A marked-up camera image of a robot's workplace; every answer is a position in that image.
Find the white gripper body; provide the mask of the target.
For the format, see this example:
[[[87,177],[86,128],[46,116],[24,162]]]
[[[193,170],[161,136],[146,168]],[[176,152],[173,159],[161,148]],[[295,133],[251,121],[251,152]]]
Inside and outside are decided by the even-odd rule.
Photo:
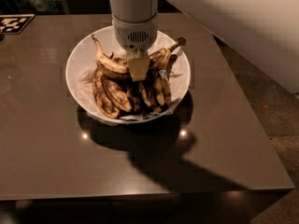
[[[125,50],[149,49],[157,38],[158,18],[153,16],[147,21],[129,22],[112,17],[117,41]]]

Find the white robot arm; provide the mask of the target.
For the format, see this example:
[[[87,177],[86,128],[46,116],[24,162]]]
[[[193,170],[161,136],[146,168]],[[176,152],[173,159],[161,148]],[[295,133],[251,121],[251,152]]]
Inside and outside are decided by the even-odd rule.
[[[109,0],[119,44],[149,49],[158,0]],[[290,93],[299,92],[299,0],[165,0]]]

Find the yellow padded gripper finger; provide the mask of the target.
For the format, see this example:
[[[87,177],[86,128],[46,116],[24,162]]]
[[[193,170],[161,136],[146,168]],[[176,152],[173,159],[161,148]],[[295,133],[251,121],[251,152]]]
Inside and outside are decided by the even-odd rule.
[[[132,81],[145,80],[150,66],[148,52],[144,49],[129,50],[126,58]]]

